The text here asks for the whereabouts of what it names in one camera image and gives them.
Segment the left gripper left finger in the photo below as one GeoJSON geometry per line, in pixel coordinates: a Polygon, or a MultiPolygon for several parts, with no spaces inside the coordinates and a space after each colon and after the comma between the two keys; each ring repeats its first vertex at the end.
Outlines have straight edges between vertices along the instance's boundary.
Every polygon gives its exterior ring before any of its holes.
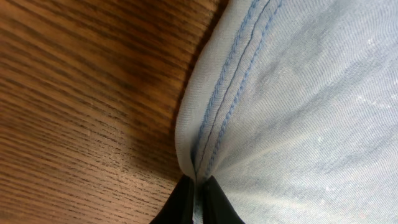
{"type": "Polygon", "coordinates": [[[192,224],[194,182],[183,175],[150,224],[192,224]]]}

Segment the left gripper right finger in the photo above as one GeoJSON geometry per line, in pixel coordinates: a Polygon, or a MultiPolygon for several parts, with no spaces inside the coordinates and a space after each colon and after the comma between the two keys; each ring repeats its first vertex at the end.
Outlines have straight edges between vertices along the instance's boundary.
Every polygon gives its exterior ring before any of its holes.
{"type": "Polygon", "coordinates": [[[213,176],[203,184],[203,223],[244,224],[213,176]]]}

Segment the light blue printed t-shirt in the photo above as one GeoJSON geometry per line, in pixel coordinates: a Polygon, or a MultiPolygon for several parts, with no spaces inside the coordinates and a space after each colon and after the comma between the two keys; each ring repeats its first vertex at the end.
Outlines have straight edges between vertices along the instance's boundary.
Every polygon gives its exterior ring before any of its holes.
{"type": "Polygon", "coordinates": [[[246,223],[396,223],[397,2],[230,1],[175,145],[246,223]]]}

